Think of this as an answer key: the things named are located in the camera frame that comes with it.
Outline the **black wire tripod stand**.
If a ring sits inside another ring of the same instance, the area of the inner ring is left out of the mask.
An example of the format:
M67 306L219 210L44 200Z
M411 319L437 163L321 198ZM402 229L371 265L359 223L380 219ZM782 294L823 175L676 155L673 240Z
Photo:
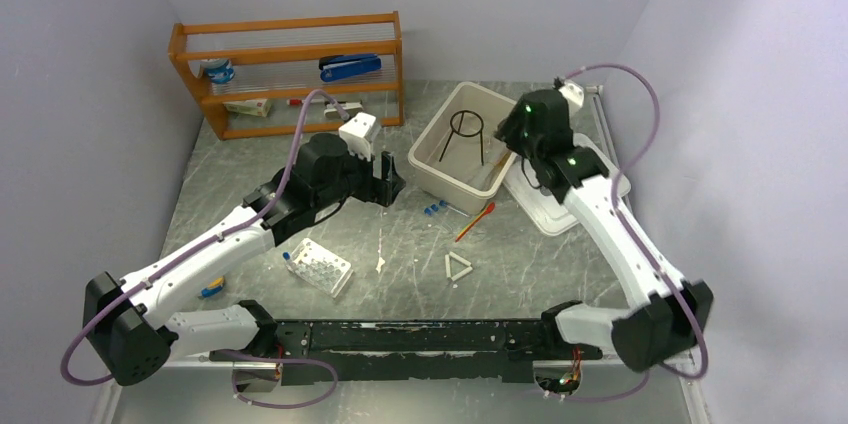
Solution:
M477 128L475 130L467 130L464 131L464 124L466 119L469 118L471 121L476 121ZM450 132L448 133L448 137L445 140L445 143L440 152L438 161L442 162L447 150L453 140L454 136L460 136L462 138L478 138L479 142L479 157L480 163L485 163L485 151L484 151L484 138L483 138L483 130L485 129L485 123L482 116L472 110L461 109L454 112L449 119L449 128Z

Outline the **metal crucible tongs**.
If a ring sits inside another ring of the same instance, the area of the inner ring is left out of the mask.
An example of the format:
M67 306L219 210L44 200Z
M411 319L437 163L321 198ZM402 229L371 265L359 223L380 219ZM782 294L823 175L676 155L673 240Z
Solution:
M491 154L486 158L486 161L481 166L481 168L476 172L476 174L472 177L472 179L468 182L468 185L475 189L484 189L487 186L487 182L494 172L495 166L502 159L501 154Z

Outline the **blue capped small tubes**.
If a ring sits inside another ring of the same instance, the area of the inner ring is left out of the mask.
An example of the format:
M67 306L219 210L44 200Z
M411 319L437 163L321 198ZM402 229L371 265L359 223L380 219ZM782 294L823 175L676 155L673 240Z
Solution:
M434 216L435 214L441 212L442 210L447 210L448 208L449 204L444 200L440 200L437 203L431 204L430 206L426 207L424 209L424 213L427 216Z

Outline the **red plastic spatula spoon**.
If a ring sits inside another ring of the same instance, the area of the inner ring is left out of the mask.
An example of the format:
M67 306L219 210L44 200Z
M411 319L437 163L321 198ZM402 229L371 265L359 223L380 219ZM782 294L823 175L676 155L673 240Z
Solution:
M495 202L488 203L456 236L455 241L459 242L464 236L485 216L491 214L496 208Z

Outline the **white clay triangle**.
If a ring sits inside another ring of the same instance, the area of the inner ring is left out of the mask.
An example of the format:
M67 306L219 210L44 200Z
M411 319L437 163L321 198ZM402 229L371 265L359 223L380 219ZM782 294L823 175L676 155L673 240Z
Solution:
M444 269L446 278L451 282L456 282L474 271L471 262L455 252L445 255Z

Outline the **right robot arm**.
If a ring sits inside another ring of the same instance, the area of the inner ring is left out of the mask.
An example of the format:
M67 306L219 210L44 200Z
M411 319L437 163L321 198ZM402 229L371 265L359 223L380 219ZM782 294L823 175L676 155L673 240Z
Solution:
M539 335L550 357L565 357L577 344L608 350L637 373L693 348L708 357L704 330L713 293L671 265L620 203L604 156L574 140L571 105L564 90L522 95L498 125L495 138L530 165L548 190L585 229L611 266L624 292L624 309L568 304L555 311Z

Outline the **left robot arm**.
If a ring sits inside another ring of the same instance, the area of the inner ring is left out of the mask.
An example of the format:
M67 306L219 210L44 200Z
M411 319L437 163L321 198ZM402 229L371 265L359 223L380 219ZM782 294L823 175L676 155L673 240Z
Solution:
M405 186L392 153L370 137L319 133L295 140L286 165L219 224L172 254L122 278L102 272L85 287L86 340L106 366L103 382L135 385L170 358L242 351L261 360L277 344L276 324L254 301L219 311L182 312L190 297L230 268L270 251L338 211L347 200L388 207Z

